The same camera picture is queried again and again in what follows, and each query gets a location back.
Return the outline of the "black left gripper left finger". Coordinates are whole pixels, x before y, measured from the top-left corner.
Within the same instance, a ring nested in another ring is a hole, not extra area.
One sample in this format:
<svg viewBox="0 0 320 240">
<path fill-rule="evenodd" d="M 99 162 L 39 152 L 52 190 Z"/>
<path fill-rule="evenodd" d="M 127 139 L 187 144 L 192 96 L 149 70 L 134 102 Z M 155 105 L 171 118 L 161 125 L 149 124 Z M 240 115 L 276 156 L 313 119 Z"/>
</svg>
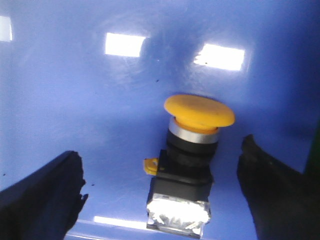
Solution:
<svg viewBox="0 0 320 240">
<path fill-rule="evenodd" d="M 0 192 L 2 240 L 62 240 L 88 199 L 82 158 L 65 151 Z"/>
</svg>

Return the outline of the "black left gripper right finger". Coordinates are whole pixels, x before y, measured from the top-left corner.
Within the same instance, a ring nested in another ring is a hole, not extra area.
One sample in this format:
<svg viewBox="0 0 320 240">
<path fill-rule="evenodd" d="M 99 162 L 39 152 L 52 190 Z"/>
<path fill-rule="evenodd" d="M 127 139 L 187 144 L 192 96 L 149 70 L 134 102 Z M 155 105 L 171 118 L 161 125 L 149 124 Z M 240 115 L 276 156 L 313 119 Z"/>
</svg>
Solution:
<svg viewBox="0 0 320 240">
<path fill-rule="evenodd" d="M 320 185 L 244 137 L 237 179 L 259 240 L 318 240 Z"/>
</svg>

